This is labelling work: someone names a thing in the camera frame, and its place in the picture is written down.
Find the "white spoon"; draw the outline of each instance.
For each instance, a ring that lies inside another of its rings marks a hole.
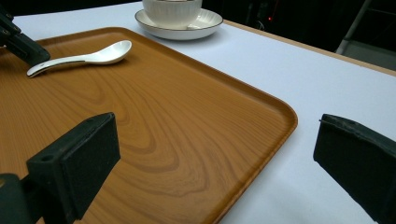
[[[50,60],[47,62],[39,63],[27,71],[28,77],[35,77],[38,74],[64,63],[95,63],[95,64],[110,64],[121,61],[128,51],[131,49],[132,43],[129,40],[122,40],[115,44],[101,49],[92,54],[84,54],[78,56],[71,56]]]

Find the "white saucer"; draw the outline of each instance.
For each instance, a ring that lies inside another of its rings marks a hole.
[[[223,18],[212,11],[201,8],[196,21],[190,24],[185,30],[173,30],[158,27],[152,22],[144,9],[136,12],[134,18],[145,31],[152,35],[173,40],[191,40],[212,35],[219,29]]]

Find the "dark background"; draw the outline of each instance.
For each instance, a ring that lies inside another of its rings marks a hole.
[[[4,0],[14,16],[102,7],[133,0]],[[364,0],[204,0],[203,8],[235,21],[320,49],[336,51]],[[396,1],[373,0],[351,37],[396,51]]]

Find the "wooden tray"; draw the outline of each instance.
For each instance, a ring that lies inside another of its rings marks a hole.
[[[0,173],[84,119],[116,114],[121,160],[83,223],[219,222],[297,126],[275,97],[121,28],[39,41],[52,58],[130,39],[120,63],[39,77],[0,49]]]

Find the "white cup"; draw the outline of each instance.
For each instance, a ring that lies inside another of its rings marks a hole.
[[[195,21],[202,0],[143,0],[143,8],[152,22],[164,29],[184,30]]]

